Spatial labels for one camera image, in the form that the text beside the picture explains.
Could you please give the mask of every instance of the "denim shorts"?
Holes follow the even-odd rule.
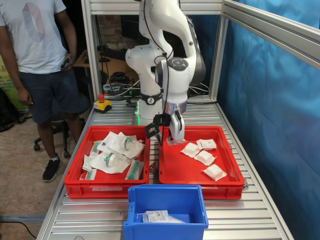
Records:
[[[42,124],[51,119],[53,101],[63,113],[75,114],[82,110],[73,70],[49,74],[20,72],[20,79],[31,94],[33,104],[28,107],[35,123]]]

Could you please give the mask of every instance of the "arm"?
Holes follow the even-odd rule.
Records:
[[[76,29],[65,10],[57,13],[55,17],[62,26],[66,41],[70,49],[70,53],[68,54],[68,57],[70,58],[69,63],[62,69],[63,72],[67,72],[73,67],[77,57]]]
[[[14,49],[6,26],[0,26],[0,55],[16,88],[19,102],[23,105],[33,104],[30,93],[20,80]]]

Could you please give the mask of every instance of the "white t-shirt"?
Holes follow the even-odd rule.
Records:
[[[66,9],[62,0],[0,0],[0,26],[7,26],[20,72],[60,71],[67,51],[54,14]]]

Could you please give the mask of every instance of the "chair wheel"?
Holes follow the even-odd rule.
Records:
[[[34,146],[33,146],[33,150],[35,150],[36,152],[37,152],[37,151],[40,151],[40,145],[38,145],[38,144],[37,144],[37,145],[34,145]]]
[[[70,152],[68,152],[68,151],[65,151],[65,152],[63,153],[63,156],[64,156],[65,159],[71,157],[71,156],[70,156]]]

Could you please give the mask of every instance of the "graphic print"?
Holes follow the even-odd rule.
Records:
[[[30,38],[38,43],[42,42],[46,36],[46,30],[39,7],[32,2],[27,2],[22,13]]]

